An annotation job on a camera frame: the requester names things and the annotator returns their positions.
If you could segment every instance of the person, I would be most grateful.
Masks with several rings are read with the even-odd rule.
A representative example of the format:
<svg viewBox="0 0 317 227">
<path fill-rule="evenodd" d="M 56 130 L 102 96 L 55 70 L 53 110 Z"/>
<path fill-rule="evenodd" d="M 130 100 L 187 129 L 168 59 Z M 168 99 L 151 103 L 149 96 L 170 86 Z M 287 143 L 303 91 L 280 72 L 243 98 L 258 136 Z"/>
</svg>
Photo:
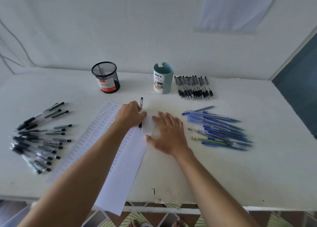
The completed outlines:
<svg viewBox="0 0 317 227">
<path fill-rule="evenodd" d="M 40 198 L 19 227 L 81 226 L 93 207 L 126 133 L 146 117 L 136 101 L 122 105 L 108 131 Z M 245 209 L 212 177 L 188 147 L 183 123 L 169 113 L 153 116 L 161 136 L 146 141 L 172 155 L 191 186 L 208 226 L 258 227 Z M 173 227 L 181 227 L 181 221 Z M 136 227 L 133 221 L 129 227 Z"/>
</svg>

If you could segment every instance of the pen holder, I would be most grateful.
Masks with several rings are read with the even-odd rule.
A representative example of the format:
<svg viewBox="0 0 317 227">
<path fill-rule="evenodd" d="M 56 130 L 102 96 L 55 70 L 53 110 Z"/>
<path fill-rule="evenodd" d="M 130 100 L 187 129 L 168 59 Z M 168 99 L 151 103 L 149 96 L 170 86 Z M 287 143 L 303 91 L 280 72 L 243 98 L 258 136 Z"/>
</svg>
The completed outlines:
<svg viewBox="0 0 317 227">
<path fill-rule="evenodd" d="M 154 90 L 157 93 L 169 93 L 171 91 L 173 74 L 173 65 L 163 62 L 162 67 L 159 67 L 156 63 L 153 67 Z"/>
<path fill-rule="evenodd" d="M 114 93 L 120 89 L 116 64 L 100 62 L 93 66 L 91 72 L 95 75 L 102 92 Z"/>
</svg>

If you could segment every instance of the foot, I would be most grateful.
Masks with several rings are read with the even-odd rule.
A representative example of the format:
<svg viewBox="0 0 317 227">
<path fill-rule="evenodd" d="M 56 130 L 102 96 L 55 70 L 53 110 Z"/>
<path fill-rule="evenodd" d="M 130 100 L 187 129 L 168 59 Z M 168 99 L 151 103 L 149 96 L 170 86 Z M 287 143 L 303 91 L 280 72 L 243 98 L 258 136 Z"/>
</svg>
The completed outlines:
<svg viewBox="0 0 317 227">
<path fill-rule="evenodd" d="M 128 227 L 138 227 L 137 221 L 135 219 L 130 221 Z"/>
<path fill-rule="evenodd" d="M 183 227 L 184 222 L 181 219 L 177 219 L 173 224 L 172 227 Z"/>
</svg>

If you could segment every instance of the person's left hand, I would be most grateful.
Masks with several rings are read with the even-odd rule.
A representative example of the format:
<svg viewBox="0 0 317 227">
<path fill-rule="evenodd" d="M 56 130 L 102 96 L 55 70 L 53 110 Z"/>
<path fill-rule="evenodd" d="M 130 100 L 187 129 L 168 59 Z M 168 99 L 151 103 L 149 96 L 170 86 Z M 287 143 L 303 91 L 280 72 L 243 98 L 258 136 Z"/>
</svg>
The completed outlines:
<svg viewBox="0 0 317 227">
<path fill-rule="evenodd" d="M 139 125 L 147 115 L 147 112 L 139 112 L 140 106 L 136 101 L 123 104 L 121 109 L 118 111 L 115 121 L 132 128 Z"/>
</svg>

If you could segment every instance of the forearm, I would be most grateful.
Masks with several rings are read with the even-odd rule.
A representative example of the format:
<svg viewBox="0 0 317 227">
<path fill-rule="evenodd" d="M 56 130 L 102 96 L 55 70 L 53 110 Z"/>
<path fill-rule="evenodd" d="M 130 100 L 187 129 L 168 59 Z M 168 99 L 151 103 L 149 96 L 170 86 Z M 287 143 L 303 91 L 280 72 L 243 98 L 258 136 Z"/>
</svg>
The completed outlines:
<svg viewBox="0 0 317 227">
<path fill-rule="evenodd" d="M 208 226 L 257 227 L 253 218 L 201 165 L 190 149 L 176 157 Z"/>
<path fill-rule="evenodd" d="M 114 122 L 38 201 L 19 226 L 81 226 L 106 180 L 129 129 Z"/>
</svg>

